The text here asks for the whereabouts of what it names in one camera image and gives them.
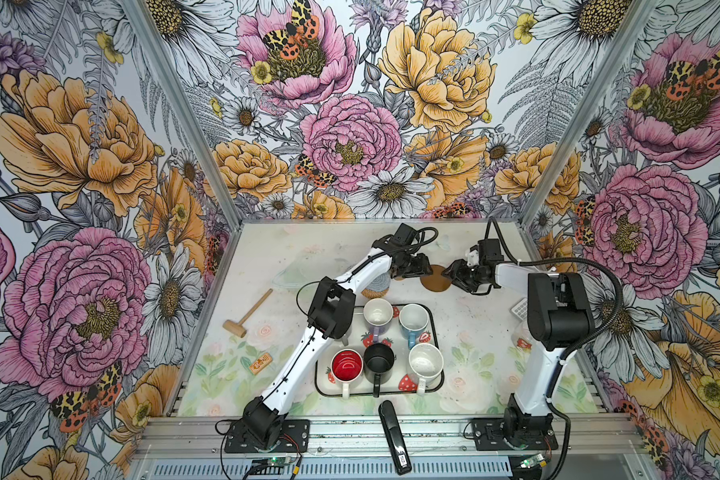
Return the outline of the glossy dark brown coaster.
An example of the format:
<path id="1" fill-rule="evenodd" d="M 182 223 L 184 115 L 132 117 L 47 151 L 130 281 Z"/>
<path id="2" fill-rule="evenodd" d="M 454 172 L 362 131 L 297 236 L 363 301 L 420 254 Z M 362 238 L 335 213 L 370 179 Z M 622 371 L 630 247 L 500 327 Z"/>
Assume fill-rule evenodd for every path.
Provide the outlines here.
<path id="1" fill-rule="evenodd" d="M 435 293 L 448 290 L 452 284 L 451 280 L 443 275 L 445 268 L 441 265 L 432 265 L 432 273 L 420 278 L 421 285 Z"/>

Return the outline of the white blue mug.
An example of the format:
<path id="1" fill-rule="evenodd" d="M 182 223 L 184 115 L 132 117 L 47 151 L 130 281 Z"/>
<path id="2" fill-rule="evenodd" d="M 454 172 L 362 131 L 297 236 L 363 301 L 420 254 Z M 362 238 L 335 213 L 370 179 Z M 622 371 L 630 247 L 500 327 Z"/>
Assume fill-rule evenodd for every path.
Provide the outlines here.
<path id="1" fill-rule="evenodd" d="M 400 309 L 399 325 L 408 348 L 412 349 L 419 340 L 419 336 L 425 333 L 430 320 L 428 310 L 420 304 L 407 304 Z"/>

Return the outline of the tan wicker coaster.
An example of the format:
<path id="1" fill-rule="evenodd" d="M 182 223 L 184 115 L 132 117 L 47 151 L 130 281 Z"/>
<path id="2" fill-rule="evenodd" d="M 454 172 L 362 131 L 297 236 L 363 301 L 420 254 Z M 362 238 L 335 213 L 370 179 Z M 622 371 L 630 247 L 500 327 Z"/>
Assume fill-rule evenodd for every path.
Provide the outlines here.
<path id="1" fill-rule="evenodd" d="M 388 287 L 382 289 L 365 288 L 362 291 L 362 295 L 368 299 L 383 298 L 387 295 L 388 291 Z"/>

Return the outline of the grey blue woven coaster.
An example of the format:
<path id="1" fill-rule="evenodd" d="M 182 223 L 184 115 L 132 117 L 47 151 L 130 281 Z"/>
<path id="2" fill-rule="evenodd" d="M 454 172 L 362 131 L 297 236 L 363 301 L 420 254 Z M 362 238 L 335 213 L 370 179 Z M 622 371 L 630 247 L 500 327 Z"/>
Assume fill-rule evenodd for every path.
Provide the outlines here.
<path id="1" fill-rule="evenodd" d="M 372 288 L 372 289 L 382 289 L 386 287 L 390 287 L 391 282 L 391 276 L 389 272 L 385 272 L 383 274 L 378 275 L 375 277 L 366 288 Z"/>

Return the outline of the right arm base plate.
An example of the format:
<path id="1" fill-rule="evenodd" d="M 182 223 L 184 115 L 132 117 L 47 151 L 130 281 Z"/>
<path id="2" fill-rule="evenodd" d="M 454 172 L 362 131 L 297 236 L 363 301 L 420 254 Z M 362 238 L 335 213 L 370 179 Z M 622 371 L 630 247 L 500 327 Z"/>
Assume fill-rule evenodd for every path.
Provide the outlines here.
<path id="1" fill-rule="evenodd" d="M 505 426 L 503 418 L 474 418 L 470 422 L 473 441 L 478 451 L 541 451 L 558 450 L 559 443 L 552 429 L 552 416 L 542 417 L 531 426 Z"/>

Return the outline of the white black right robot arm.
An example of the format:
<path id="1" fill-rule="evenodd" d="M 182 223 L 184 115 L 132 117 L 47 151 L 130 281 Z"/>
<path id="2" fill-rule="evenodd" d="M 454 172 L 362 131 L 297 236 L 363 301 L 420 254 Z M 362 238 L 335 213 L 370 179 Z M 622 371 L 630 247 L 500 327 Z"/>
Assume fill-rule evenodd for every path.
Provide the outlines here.
<path id="1" fill-rule="evenodd" d="M 552 260 L 511 260 L 501 247 L 499 239 L 481 240 L 443 271 L 453 286 L 473 295 L 484 295 L 483 287 L 522 294 L 535 341 L 503 417 L 473 419 L 472 437 L 479 450 L 555 450 L 553 421 L 564 414 L 554 406 L 553 394 L 568 361 L 598 334 L 596 321 L 580 274 L 553 272 Z"/>

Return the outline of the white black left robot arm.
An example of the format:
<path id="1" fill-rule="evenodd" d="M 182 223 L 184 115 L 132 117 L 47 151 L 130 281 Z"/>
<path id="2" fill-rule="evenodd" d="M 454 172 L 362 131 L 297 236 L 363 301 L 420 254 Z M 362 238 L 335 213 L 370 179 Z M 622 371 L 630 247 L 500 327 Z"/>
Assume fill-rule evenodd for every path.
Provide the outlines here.
<path id="1" fill-rule="evenodd" d="M 429 259 L 420 249 L 438 236 L 434 227 L 416 229 L 403 223 L 394 233 L 375 240 L 365 257 L 350 270 L 317 282 L 309 308 L 304 312 L 307 325 L 301 339 L 275 379 L 261 395 L 247 403 L 237 422 L 250 443 L 261 449 L 271 449 L 276 444 L 302 378 L 326 348 L 350 329 L 356 295 L 382 275 L 390 278 L 430 275 Z"/>

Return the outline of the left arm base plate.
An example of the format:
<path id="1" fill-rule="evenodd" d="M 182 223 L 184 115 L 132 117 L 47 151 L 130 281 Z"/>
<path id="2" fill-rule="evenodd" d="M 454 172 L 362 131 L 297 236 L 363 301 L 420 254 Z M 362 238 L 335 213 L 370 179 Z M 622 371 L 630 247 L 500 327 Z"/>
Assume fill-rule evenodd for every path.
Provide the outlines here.
<path id="1" fill-rule="evenodd" d="M 254 429 L 237 420 L 227 431 L 222 450 L 226 454 L 305 453 L 310 427 L 309 420 L 277 420 L 259 437 Z"/>

